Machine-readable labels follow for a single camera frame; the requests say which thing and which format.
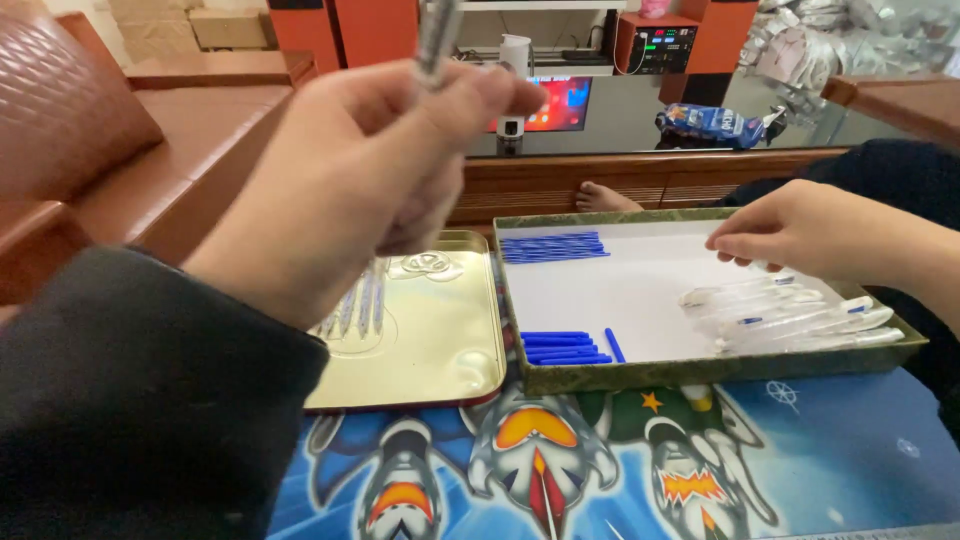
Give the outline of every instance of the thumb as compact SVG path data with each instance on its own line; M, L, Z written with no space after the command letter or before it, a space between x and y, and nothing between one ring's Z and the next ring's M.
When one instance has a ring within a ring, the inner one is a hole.
M736 233L724 234L716 238L715 246L717 251L734 257L785 264L785 241L783 233Z
M475 69L443 91L424 95L367 145L368 166L412 187L467 149L514 98L514 76L502 67Z

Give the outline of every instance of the brown leather sofa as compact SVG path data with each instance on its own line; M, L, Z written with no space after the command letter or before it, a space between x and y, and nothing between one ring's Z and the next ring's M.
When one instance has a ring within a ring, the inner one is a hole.
M0 10L0 306L29 299L92 243L183 261L292 93L236 81L131 90L106 51L81 14L61 26Z

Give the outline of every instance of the black sleeve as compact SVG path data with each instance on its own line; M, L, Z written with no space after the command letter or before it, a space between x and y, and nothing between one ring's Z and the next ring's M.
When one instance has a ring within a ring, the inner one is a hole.
M262 538L324 343L93 249L0 329L0 538Z

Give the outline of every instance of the cartoon table mat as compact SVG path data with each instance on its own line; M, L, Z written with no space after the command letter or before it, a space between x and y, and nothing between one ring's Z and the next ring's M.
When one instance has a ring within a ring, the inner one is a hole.
M305 419L268 538L733 540L960 521L960 451L902 369L544 398L513 371L483 405Z

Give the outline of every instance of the blue snack bag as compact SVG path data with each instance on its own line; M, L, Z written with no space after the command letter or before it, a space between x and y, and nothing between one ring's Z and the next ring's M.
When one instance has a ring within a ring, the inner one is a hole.
M661 132L712 139L731 148L753 148L762 139L770 146L770 141L786 128L786 109L772 109L773 113L766 116L745 118L721 107L673 103L657 113L654 123Z

